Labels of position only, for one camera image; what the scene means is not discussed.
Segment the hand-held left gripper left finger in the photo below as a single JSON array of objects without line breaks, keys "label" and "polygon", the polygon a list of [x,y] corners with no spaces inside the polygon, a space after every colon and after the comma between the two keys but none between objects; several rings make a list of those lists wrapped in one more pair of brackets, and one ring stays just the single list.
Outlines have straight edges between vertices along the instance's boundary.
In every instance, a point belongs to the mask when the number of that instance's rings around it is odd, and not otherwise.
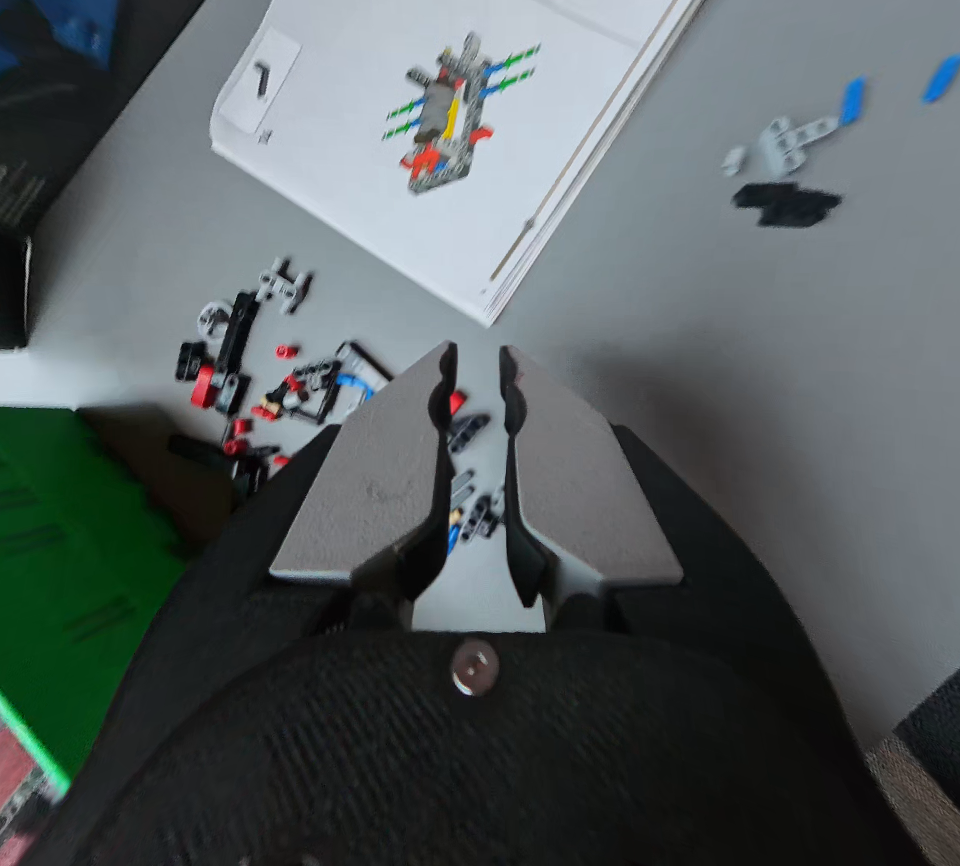
[{"label": "hand-held left gripper left finger", "polygon": [[450,398],[458,347],[440,343],[340,427],[272,561],[283,583],[413,604],[449,549]]}]

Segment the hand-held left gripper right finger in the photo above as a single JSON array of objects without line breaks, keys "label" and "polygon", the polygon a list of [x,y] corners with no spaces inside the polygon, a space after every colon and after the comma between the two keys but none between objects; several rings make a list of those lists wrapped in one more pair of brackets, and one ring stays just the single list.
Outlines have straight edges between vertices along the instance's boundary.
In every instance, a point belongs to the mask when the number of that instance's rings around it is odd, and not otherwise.
[{"label": "hand-held left gripper right finger", "polygon": [[682,565],[606,417],[515,346],[499,351],[499,384],[506,557],[522,606],[679,585]]}]

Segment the grey T-shaped lego beam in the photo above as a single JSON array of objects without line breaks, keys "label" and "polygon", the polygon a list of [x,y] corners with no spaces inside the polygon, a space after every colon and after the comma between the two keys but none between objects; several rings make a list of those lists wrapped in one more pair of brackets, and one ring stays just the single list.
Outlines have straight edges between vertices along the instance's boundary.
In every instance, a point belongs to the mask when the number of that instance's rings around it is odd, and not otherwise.
[{"label": "grey T-shaped lego beam", "polygon": [[786,116],[775,118],[757,140],[770,175],[775,179],[795,175],[807,161],[808,148],[832,135],[839,126],[838,116],[824,116],[800,126]]}]

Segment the green plastic bin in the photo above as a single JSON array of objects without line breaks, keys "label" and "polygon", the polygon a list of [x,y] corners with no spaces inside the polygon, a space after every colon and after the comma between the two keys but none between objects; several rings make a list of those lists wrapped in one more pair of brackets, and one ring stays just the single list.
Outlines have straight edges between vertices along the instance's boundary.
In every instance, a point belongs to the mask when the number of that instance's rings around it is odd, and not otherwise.
[{"label": "green plastic bin", "polygon": [[77,413],[2,408],[2,720],[61,795],[186,569],[178,536]]}]

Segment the small black box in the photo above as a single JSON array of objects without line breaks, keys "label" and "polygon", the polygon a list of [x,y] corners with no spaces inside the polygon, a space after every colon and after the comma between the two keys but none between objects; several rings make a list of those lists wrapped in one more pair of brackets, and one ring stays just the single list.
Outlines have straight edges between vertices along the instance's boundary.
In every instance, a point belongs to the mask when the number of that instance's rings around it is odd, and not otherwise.
[{"label": "small black box", "polygon": [[1,351],[27,346],[32,241],[1,233]]}]

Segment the black race car printed box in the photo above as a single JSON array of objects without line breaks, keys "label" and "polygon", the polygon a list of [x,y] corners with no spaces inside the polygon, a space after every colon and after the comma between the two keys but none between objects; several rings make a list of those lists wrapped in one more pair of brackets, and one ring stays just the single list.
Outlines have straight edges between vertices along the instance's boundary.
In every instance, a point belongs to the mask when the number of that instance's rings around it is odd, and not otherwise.
[{"label": "black race car printed box", "polygon": [[1,230],[32,234],[205,0],[2,0]]}]

